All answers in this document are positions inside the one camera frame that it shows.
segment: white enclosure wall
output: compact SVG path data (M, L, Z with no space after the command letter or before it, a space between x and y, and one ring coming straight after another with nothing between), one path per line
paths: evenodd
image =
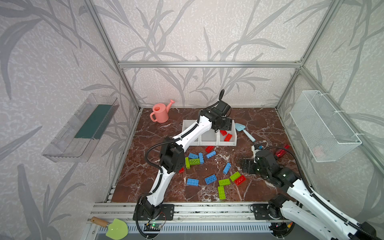
M0 239L79 239L137 110L82 1L4 1L0 15ZM90 93L120 107L89 161L43 157Z
M119 61L298 61L330 0L94 0ZM276 106L293 69L125 69L141 106Z
M305 63L378 154L384 153L383 16L383 1L345 0ZM320 194L356 220L368 221L383 238L383 174L362 146L335 162L314 160L289 115L303 90L312 87L299 76L279 113L308 177Z

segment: pink watering can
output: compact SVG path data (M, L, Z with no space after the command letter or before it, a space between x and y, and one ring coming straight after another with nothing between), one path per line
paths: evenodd
M165 106L162 103L158 103L158 104L154 105L153 108L152 108L153 113L151 113L149 115L149 117L154 122L163 123L163 122L168 121L168 118L169 118L168 117L168 112L169 112L170 107L174 103L175 103L175 101L171 100L170 103L168 104L168 106Z

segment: green garden trowel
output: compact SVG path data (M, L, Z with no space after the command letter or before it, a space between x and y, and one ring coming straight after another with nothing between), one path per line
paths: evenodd
M127 224L117 218L115 218L112 223L109 223L97 217L92 217L91 223L97 224L102 227L107 227L108 231L106 233L106 236L114 240L120 240L128 234Z

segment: blue toy brick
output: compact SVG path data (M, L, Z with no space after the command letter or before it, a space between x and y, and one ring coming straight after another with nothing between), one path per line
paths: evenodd
M196 158L199 158L199 156L196 155L196 154L190 153L190 154L188 155L188 158L189 158L189 159L196 159Z
M229 162L227 162L227 164L225 165L223 173L227 174L230 168L231 168L231 164Z
M193 178L188 178L187 179L187 185L189 185L189 186L198 186L199 185L199 180L198 179L193 179Z
M212 176L209 176L205 179L205 182L207 183L207 185L213 183L214 181L217 181L217 178L216 178L216 175L212 175Z
M216 151L210 152L207 154L207 158L210 158L212 156L216 155Z
M204 163L203 153L199 152L200 164Z

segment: light blue toy trowel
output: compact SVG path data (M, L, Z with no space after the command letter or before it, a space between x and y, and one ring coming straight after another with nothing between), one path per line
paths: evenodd
M240 124L240 123L235 123L235 128L237 131L243 131L245 133L245 135L252 141L252 142L255 142L256 139L254 137L252 137L251 134L249 134L249 132L245 131L245 126L243 124Z

